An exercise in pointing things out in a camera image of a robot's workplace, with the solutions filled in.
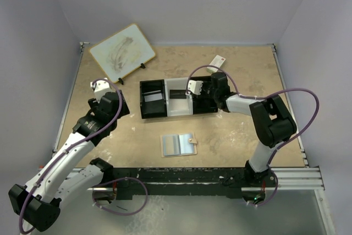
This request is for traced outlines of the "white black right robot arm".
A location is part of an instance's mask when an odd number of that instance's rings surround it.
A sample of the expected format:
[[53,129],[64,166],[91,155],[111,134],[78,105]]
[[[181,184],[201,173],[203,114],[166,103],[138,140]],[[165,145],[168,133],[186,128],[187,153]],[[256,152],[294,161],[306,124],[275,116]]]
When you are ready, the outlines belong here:
[[286,143],[297,131],[289,110],[279,95],[265,99],[232,92],[227,76],[218,72],[202,84],[201,95],[210,97],[224,112],[240,113],[252,118],[258,145],[245,164],[244,178],[248,185],[257,186],[268,172],[268,165],[281,143]]

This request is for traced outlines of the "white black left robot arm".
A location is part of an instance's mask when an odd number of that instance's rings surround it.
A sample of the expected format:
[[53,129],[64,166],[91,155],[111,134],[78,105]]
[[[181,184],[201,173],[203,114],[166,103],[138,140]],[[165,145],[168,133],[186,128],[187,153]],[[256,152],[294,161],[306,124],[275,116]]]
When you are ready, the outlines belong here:
[[116,129],[117,120],[130,113],[122,91],[105,92],[88,101],[90,109],[79,118],[66,142],[44,168],[24,185],[14,184],[9,192],[13,211],[19,216],[20,234],[43,232],[58,218],[64,203],[79,191],[113,181],[112,171],[99,160],[83,173],[68,179],[78,162]]

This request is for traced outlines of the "beige card holder wallet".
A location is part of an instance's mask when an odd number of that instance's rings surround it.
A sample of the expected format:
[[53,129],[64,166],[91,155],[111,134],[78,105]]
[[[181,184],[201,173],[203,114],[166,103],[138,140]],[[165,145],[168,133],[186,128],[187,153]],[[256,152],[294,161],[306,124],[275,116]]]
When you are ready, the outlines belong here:
[[160,147],[162,158],[197,155],[194,133],[161,135]]

